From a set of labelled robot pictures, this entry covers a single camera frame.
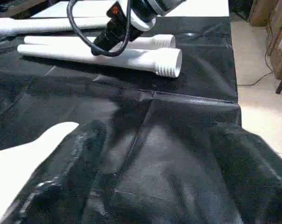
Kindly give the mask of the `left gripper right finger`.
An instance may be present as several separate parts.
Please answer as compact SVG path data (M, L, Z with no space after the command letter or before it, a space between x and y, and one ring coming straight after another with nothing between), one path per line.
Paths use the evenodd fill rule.
M240 126L210 128L213 153L246 224L282 224L282 159Z

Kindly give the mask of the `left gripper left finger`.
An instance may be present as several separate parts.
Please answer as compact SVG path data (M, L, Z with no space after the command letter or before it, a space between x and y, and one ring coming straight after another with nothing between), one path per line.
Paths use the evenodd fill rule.
M30 175L2 224L79 224L106 140L99 120L67 134Z

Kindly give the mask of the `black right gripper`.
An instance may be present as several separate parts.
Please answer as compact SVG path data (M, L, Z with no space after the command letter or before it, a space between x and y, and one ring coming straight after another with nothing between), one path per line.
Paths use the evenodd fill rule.
M132 42L138 38L138 30L131 24L127 26L127 17L118 1L108 9L106 15L110 21L103 35L98 35L93 41L92 53L95 56L116 57L126 49L128 41Z

